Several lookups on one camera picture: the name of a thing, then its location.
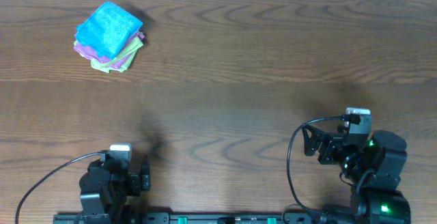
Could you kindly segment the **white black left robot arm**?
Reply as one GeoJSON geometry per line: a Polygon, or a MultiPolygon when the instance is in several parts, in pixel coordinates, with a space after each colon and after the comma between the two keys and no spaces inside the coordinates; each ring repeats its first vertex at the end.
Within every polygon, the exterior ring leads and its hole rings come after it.
{"type": "Polygon", "coordinates": [[[150,164],[143,158],[138,173],[129,172],[130,163],[110,158],[94,161],[79,181],[85,224],[141,223],[143,215],[128,205],[128,197],[138,197],[151,188],[150,164]]]}

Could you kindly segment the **blue microfiber cloth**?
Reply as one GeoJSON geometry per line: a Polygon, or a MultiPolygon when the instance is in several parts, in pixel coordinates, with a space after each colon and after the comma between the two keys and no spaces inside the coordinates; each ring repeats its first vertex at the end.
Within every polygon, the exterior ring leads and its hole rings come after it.
{"type": "Polygon", "coordinates": [[[116,57],[143,22],[117,4],[103,3],[76,30],[75,38],[93,48],[99,56],[116,57]]]}

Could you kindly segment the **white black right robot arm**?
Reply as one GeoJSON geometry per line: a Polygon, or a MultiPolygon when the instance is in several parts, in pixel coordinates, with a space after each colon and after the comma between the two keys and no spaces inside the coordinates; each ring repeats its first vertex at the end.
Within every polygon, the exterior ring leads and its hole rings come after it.
{"type": "Polygon", "coordinates": [[[312,214],[314,223],[408,224],[410,205],[397,189],[406,163],[406,141],[393,132],[370,132],[356,124],[324,132],[307,125],[302,130],[305,154],[318,153],[322,165],[339,165],[350,181],[348,207],[327,204],[312,214]]]}

